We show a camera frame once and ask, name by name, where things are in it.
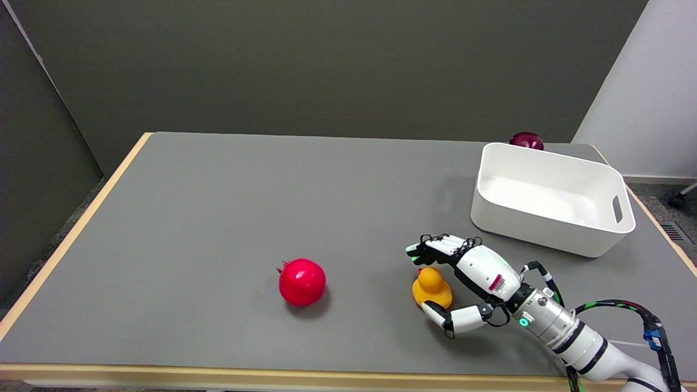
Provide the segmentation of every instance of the white plastic bin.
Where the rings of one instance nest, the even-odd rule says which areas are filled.
[[[484,146],[471,217],[484,231],[587,257],[636,225],[617,170],[504,143]]]

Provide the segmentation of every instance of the bin handle cutout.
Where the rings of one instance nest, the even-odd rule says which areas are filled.
[[[617,223],[622,222],[622,218],[624,218],[624,215],[622,214],[622,207],[620,206],[619,196],[615,196],[615,198],[612,199],[612,210],[615,212],[615,221]]]

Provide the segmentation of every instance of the white wall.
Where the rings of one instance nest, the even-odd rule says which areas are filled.
[[[625,176],[697,178],[697,1],[650,0],[574,143]]]

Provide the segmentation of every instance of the rubber duck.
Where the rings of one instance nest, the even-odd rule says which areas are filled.
[[[430,266],[419,270],[418,277],[411,285],[411,294],[419,306],[424,301],[433,301],[447,309],[452,303],[450,286],[443,280],[441,272]]]

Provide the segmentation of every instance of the chair wheel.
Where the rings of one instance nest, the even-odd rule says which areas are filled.
[[[668,201],[668,205],[674,209],[681,209],[685,207],[685,195],[678,193],[677,195],[671,197],[671,199]]]

